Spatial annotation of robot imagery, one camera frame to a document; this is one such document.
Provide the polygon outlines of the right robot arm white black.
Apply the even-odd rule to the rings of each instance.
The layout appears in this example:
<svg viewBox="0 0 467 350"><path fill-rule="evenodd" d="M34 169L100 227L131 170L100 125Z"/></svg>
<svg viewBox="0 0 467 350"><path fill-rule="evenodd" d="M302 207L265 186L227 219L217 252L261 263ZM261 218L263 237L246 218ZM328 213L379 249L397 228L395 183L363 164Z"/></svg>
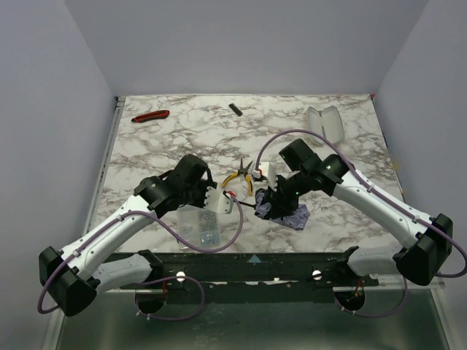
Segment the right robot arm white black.
<svg viewBox="0 0 467 350"><path fill-rule="evenodd" d="M400 274L414 284L427 286L452 251L452 220L444 214L432 217L413 209L376 186L337 154L320 159L302 140L296 139L280 151L293 171L285 178L262 162L255 172L268 183L265 201L269 217L286 218L298 210L298 199L321 191L361 211L391 233L391 245L355 247L346 258L357 276Z"/></svg>

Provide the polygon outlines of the lilac umbrella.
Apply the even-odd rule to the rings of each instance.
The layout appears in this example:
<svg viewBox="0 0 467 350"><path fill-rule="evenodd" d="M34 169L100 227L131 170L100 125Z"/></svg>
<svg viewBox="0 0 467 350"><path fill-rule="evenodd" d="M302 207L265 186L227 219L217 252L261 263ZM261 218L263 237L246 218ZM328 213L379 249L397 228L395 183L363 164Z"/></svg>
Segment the lilac umbrella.
<svg viewBox="0 0 467 350"><path fill-rule="evenodd" d="M283 214L280 207L273 205L269 193L269 190L258 189L255 192L254 204L244 201L240 201L240 204L253 208L255 216L262 220L274 222L297 231L303 230L310 216L306 204L298 204L298 207L291 214Z"/></svg>

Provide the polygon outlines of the beige umbrella case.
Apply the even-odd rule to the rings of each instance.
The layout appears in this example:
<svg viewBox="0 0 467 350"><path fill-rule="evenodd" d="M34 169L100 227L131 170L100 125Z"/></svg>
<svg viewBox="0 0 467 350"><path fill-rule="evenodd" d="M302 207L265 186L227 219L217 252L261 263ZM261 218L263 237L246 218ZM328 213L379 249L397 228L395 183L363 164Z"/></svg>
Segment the beige umbrella case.
<svg viewBox="0 0 467 350"><path fill-rule="evenodd" d="M333 144L339 144L345 139L341 115L335 106L322 111L312 106L308 107L306 121L311 132L321 135Z"/></svg>

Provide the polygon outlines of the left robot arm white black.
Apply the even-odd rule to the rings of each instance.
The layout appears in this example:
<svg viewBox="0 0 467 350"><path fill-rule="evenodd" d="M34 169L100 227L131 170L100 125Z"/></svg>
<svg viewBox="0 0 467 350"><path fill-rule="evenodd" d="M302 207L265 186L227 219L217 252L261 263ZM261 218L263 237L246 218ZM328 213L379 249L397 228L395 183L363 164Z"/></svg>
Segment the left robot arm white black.
<svg viewBox="0 0 467 350"><path fill-rule="evenodd" d="M174 169L144 178L119 209L92 231L61 249L39 253L42 294L49 294L66 316L87 308L104 286L99 267L130 237L184 205L202 208L216 189L205 161L185 155Z"/></svg>

